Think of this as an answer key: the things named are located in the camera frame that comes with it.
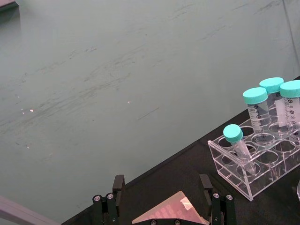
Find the black table surface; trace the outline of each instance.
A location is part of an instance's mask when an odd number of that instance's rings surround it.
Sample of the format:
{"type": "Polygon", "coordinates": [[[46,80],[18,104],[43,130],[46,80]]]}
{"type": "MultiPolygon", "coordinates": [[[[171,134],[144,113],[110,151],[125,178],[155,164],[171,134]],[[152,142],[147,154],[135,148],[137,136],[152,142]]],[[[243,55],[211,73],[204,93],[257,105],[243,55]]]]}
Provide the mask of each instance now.
{"type": "MultiPolygon", "coordinates": [[[[224,127],[241,124],[249,118],[243,111],[198,141],[150,169],[126,185],[121,225],[150,210],[168,197],[183,191],[201,216],[198,174],[207,174],[213,187],[221,194],[232,194],[239,225],[300,225],[300,201],[297,185],[300,167],[289,172],[254,198],[252,202],[221,178],[215,168],[207,141],[221,136],[224,127]]],[[[88,207],[63,225],[91,225],[92,207],[88,207]]]]}

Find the tube cap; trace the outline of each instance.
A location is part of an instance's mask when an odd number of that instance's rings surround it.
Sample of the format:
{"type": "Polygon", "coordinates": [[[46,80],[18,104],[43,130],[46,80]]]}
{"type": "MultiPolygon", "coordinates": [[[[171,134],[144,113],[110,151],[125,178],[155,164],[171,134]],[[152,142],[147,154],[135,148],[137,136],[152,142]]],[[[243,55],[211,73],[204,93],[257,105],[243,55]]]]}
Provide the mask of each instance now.
{"type": "Polygon", "coordinates": [[[286,98],[300,97],[300,80],[289,81],[281,84],[280,94],[286,98]]]}
{"type": "Polygon", "coordinates": [[[236,143],[243,138],[243,132],[241,128],[236,124],[230,124],[226,126],[223,130],[225,139],[228,142],[236,143]]]}
{"type": "Polygon", "coordinates": [[[285,81],[281,77],[272,77],[265,79],[259,83],[259,86],[265,88],[268,94],[279,92],[280,85],[285,81]]]}
{"type": "Polygon", "coordinates": [[[267,100],[268,94],[265,88],[251,88],[243,93],[243,97],[246,104],[254,105],[267,100]]]}

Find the screw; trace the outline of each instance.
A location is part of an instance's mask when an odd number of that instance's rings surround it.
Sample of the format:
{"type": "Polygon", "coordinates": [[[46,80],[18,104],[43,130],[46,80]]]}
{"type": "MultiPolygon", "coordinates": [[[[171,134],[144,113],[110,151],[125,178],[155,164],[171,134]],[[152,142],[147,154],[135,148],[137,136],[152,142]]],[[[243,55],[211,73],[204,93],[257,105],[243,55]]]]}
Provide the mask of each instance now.
{"type": "Polygon", "coordinates": [[[226,195],[226,198],[229,199],[229,200],[233,199],[233,197],[231,195],[226,195]]]}
{"type": "Polygon", "coordinates": [[[213,196],[214,196],[215,198],[219,198],[219,197],[220,197],[218,193],[214,193],[213,196]]]}
{"type": "Polygon", "coordinates": [[[96,196],[96,197],[94,198],[94,200],[95,200],[96,202],[98,202],[100,199],[101,199],[100,196],[96,196]]]}
{"type": "Polygon", "coordinates": [[[112,199],[112,198],[113,198],[113,194],[109,194],[109,195],[107,196],[107,198],[108,198],[108,199],[112,199]]]}
{"type": "Polygon", "coordinates": [[[180,222],[179,220],[176,219],[176,220],[174,221],[174,224],[175,224],[175,225],[180,225],[181,222],[180,222]]]}

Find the pink object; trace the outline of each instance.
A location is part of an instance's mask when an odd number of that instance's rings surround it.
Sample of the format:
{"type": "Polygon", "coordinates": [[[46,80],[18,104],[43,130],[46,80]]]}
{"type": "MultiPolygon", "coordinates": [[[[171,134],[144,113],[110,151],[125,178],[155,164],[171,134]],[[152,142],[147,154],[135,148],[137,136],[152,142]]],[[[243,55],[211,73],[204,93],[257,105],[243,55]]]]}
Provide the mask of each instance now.
{"type": "Polygon", "coordinates": [[[15,0],[0,0],[0,7],[5,6],[12,2],[15,2],[15,0]]]}
{"type": "Polygon", "coordinates": [[[177,218],[205,225],[209,224],[208,221],[206,221],[197,213],[192,203],[188,200],[188,198],[182,191],[177,192],[148,212],[145,212],[138,218],[134,219],[132,221],[132,224],[155,218],[177,218]]]}

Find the clear acrylic rack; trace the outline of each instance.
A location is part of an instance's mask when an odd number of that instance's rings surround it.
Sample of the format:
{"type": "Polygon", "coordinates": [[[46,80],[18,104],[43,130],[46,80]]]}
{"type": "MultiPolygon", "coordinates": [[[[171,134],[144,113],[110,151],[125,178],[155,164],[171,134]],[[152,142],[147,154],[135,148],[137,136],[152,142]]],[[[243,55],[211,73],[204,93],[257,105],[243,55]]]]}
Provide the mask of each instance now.
{"type": "MultiPolygon", "coordinates": [[[[276,126],[276,123],[271,124],[270,128],[276,126]]],[[[238,158],[223,135],[208,141],[208,145],[218,174],[252,201],[256,195],[300,165],[300,145],[291,138],[300,129],[290,126],[284,132],[272,132],[273,129],[270,129],[254,134],[250,120],[240,124],[240,127],[251,154],[250,160],[238,158]],[[262,137],[264,143],[258,142],[262,137]],[[245,170],[249,162],[255,164],[255,175],[245,170]]]]}

